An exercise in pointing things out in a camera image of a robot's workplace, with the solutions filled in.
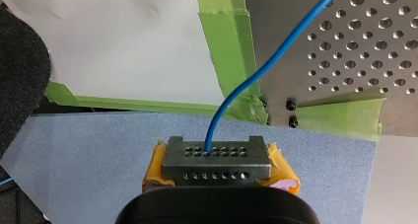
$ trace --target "blue cable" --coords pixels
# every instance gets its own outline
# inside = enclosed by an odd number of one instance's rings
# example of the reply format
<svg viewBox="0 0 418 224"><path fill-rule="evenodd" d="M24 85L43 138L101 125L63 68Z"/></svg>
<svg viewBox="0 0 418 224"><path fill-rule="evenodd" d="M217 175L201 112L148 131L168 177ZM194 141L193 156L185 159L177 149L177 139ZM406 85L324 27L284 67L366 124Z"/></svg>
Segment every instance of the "blue cable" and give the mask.
<svg viewBox="0 0 418 224"><path fill-rule="evenodd" d="M224 115L227 108L230 106L231 102L246 88L251 86L253 83L258 81L265 73L267 73L280 58L286 53L290 46L295 42L295 40L304 32L304 30L311 24L311 22L322 12L322 10L331 2L332 0L320 0L313 9L301 20L301 22L293 29L289 36L283 41L279 46L276 52L267 60L267 62L259 68L253 75L247 78L243 83L241 83L221 104L218 108L218 111L212 118L210 122L208 132L205 139L205 151L210 152L212 150L212 139L215 132L215 128L218 125L219 120Z"/></svg>
<svg viewBox="0 0 418 224"><path fill-rule="evenodd" d="M3 186L3 185L5 185L5 184L7 184L7 183L12 182L12 181L13 181L13 179L12 179L12 178L8 178L8 179L6 179L6 180L3 180L3 181L1 181L1 182L0 182L0 187L1 187L1 186Z"/></svg>

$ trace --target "blue fabric surface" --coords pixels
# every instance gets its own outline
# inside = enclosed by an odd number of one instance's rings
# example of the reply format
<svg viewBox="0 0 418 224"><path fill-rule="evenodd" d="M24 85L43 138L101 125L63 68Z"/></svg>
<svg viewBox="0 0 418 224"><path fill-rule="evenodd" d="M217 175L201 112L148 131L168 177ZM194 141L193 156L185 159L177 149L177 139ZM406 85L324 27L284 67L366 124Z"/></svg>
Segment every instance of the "blue fabric surface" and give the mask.
<svg viewBox="0 0 418 224"><path fill-rule="evenodd" d="M52 223L110 224L141 192L158 138L203 141L211 117L162 113L33 116L1 161ZM360 224L373 142L222 120L216 140L277 141L323 224Z"/></svg>

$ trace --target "screw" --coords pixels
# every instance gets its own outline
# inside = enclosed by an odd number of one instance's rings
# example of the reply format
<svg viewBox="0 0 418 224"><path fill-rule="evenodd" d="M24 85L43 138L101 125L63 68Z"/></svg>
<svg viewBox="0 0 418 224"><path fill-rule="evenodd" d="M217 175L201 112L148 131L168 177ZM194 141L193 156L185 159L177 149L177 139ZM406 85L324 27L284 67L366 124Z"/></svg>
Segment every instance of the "screw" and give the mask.
<svg viewBox="0 0 418 224"><path fill-rule="evenodd" d="M295 115L289 117L289 127L297 128L299 126L298 118Z"/></svg>
<svg viewBox="0 0 418 224"><path fill-rule="evenodd" d="M288 111L294 111L297 107L296 100L295 99L288 99L286 102L286 109Z"/></svg>

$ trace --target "yellow component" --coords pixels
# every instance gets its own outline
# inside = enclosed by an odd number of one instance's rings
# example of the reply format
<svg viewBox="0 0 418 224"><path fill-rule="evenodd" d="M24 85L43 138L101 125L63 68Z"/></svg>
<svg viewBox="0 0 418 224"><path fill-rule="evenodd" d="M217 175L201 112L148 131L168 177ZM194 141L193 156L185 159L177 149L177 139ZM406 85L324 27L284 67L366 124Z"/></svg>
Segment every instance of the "yellow component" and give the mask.
<svg viewBox="0 0 418 224"><path fill-rule="evenodd" d="M154 148L153 158L148 167L147 175L145 175L142 182L142 189L145 190L145 185L148 182L157 182L162 186L175 187L175 182L172 180L163 179L163 159L166 155L167 145L163 140L159 140L158 145Z"/></svg>
<svg viewBox="0 0 418 224"><path fill-rule="evenodd" d="M147 175L142 183L142 188L145 190L147 183L158 183L160 186L175 187L173 180L163 179L163 160L166 155L167 145L163 140L159 140L158 145L154 148L153 158L148 168ZM288 164L282 153L277 149L276 143L268 145L268 156L271 163L271 178L268 180L261 180L258 184L262 187L271 187L279 182L291 181L295 186L289 188L289 192L296 195L299 193L301 181L296 176L292 167Z"/></svg>
<svg viewBox="0 0 418 224"><path fill-rule="evenodd" d="M280 181L293 181L297 185L290 187L289 192L294 195L298 194L301 188L301 181L283 157L280 150L277 149L276 143L268 145L268 157L270 158L271 163L271 178L268 180L261 180L258 183L262 187L271 187Z"/></svg>

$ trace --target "metal panel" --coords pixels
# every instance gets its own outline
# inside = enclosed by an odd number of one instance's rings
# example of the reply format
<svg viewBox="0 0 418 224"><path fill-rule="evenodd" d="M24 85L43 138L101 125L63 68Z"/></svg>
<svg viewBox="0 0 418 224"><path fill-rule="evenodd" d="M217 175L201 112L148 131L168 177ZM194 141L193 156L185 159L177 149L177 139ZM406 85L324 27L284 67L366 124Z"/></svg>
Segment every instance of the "metal panel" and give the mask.
<svg viewBox="0 0 418 224"><path fill-rule="evenodd" d="M270 177L271 164L264 140L213 142L204 152L203 142L184 142L171 137L163 162L163 176L177 186L253 186Z"/></svg>
<svg viewBox="0 0 418 224"><path fill-rule="evenodd" d="M246 0L262 65L318 0ZM334 0L262 79L272 125L306 104L381 92L384 134L418 136L418 1Z"/></svg>

